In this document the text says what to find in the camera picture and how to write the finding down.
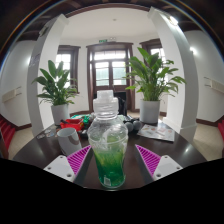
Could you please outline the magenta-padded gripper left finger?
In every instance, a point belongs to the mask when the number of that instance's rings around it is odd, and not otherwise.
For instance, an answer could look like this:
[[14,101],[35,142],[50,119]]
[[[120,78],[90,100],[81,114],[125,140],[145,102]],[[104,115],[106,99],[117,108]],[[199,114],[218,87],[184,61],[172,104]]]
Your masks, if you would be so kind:
[[69,156],[59,155],[44,170],[77,185],[82,185],[91,157],[91,146],[88,145]]

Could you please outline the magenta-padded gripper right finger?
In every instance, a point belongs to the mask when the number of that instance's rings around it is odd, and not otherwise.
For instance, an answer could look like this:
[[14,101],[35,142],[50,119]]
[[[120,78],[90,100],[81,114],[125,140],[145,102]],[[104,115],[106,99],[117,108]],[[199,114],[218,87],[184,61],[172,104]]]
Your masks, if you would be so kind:
[[159,156],[140,145],[135,145],[135,148],[136,160],[145,184],[160,180],[182,169],[182,166],[168,155]]

